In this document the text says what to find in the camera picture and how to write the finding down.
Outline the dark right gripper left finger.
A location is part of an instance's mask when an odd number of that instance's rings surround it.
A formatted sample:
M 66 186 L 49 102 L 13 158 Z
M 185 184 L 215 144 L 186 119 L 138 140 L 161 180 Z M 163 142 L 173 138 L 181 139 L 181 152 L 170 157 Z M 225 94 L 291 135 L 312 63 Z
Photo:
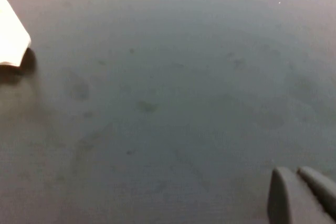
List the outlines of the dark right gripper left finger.
M 321 208 L 307 185 L 290 169 L 272 171 L 267 215 L 269 223 L 320 223 Z

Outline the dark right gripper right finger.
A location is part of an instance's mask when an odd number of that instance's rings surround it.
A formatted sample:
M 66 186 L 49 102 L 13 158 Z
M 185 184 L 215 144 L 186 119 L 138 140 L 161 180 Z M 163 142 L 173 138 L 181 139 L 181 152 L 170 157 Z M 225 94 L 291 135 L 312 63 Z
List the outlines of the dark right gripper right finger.
M 325 211 L 335 218 L 335 182 L 308 166 L 298 168 L 297 174 L 308 185 Z

